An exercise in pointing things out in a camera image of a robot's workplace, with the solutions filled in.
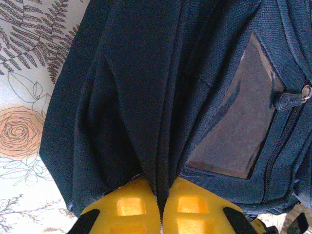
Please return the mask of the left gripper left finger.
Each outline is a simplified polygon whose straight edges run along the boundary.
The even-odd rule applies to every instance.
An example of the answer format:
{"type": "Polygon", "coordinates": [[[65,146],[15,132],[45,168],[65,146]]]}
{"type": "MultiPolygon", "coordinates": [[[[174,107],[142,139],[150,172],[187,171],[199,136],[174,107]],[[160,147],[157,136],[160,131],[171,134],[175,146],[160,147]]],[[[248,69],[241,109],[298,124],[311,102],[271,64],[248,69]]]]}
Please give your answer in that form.
{"type": "Polygon", "coordinates": [[[70,234],[160,234],[156,197],[137,178],[86,207],[70,234]]]}

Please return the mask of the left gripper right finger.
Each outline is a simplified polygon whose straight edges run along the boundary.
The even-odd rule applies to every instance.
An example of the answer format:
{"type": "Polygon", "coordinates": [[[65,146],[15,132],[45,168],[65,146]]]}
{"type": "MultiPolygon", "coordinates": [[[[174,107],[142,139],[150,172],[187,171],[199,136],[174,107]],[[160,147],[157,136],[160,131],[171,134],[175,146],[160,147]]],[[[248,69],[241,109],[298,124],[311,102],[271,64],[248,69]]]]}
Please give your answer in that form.
{"type": "Polygon", "coordinates": [[[235,204],[183,178],[169,190],[163,234],[278,234],[276,226],[250,222],[235,204]]]}

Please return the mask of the navy blue backpack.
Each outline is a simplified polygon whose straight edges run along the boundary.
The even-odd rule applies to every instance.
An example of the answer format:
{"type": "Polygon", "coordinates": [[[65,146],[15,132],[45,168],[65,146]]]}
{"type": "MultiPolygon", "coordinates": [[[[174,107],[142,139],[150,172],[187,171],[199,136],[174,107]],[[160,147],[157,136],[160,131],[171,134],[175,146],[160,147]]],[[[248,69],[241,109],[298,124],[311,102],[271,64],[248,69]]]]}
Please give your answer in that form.
{"type": "Polygon", "coordinates": [[[39,154],[76,216],[137,178],[312,209],[312,0],[90,0],[39,154]]]}

